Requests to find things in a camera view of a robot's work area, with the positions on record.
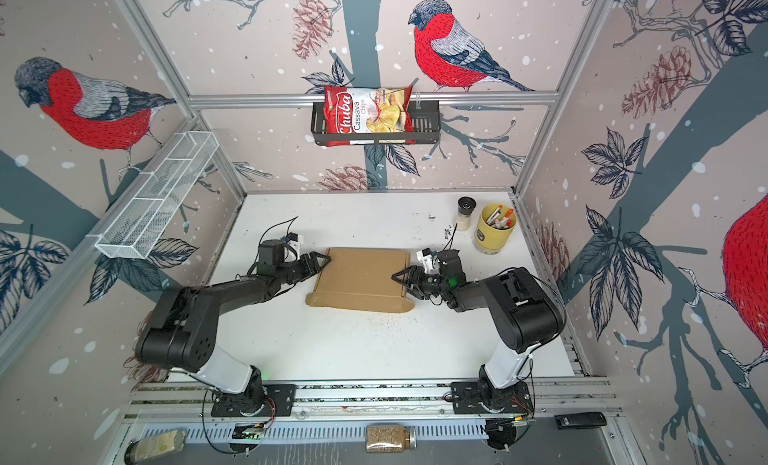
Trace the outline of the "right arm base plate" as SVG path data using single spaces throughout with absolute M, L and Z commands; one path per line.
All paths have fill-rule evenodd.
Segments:
M 533 395 L 525 382 L 505 389 L 493 388 L 489 382 L 453 382 L 448 393 L 453 411 L 467 414 L 531 415 Z

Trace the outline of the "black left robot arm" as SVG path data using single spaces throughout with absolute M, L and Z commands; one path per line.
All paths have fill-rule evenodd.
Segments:
M 208 286 L 165 291 L 135 345 L 136 360 L 163 370 L 180 369 L 214 391 L 214 417 L 288 416 L 296 387 L 267 387 L 262 372 L 217 342 L 219 319 L 266 303 L 319 275 L 331 257 L 302 254 L 296 234 L 263 240 L 245 275 Z

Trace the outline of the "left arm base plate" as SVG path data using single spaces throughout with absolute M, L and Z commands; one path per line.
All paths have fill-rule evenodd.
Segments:
M 294 384 L 266 384 L 259 397 L 246 393 L 215 392 L 211 416 L 214 418 L 288 417 L 291 415 L 297 387 Z

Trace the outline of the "brown cardboard box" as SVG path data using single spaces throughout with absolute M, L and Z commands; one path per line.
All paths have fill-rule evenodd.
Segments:
M 405 250 L 329 248 L 329 263 L 306 297 L 309 307 L 403 314 L 415 304 L 392 275 L 410 266 Z

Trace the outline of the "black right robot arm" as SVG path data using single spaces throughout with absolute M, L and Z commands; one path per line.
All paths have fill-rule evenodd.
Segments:
M 524 267 L 509 267 L 488 278 L 466 278 L 457 250 L 418 253 L 420 263 L 391 279 L 419 300 L 437 298 L 457 313 L 489 312 L 499 343 L 480 367 L 474 382 L 454 382 L 448 401 L 457 415 L 517 414 L 534 416 L 535 392 L 527 383 L 533 353 L 560 336 L 565 312 Z

